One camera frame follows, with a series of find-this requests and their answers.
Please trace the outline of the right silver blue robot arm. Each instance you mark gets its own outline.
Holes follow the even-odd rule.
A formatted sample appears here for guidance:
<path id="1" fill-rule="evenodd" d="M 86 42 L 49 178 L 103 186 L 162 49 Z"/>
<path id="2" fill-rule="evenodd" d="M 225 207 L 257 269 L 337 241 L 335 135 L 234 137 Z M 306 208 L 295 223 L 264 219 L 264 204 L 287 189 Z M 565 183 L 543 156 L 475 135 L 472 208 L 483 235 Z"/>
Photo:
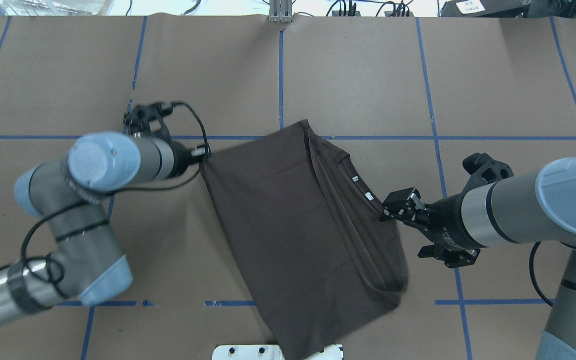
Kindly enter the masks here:
<path id="1" fill-rule="evenodd" d="M 425 204 L 415 187 L 391 192 L 380 221 L 416 228 L 430 241 L 418 257 L 448 268 L 474 264 L 483 248 L 549 241 L 569 248 L 535 358 L 576 360 L 576 156 L 520 175 L 487 153 L 462 166 L 470 177 L 460 193 Z"/>

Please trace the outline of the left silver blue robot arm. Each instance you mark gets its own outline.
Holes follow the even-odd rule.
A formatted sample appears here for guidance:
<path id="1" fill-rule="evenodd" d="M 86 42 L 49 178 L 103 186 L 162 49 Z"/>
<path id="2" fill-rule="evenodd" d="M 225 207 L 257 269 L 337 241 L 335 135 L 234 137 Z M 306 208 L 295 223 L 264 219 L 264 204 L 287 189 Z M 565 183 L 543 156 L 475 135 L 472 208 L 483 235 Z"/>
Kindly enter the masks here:
<path id="1" fill-rule="evenodd" d="M 104 200 L 179 177 L 209 155 L 207 142 L 187 148 L 104 131 L 80 137 L 62 158 L 23 173 L 14 196 L 38 222 L 19 258 L 0 268 L 0 327 L 73 298 L 97 306 L 125 292 L 133 275 Z"/>

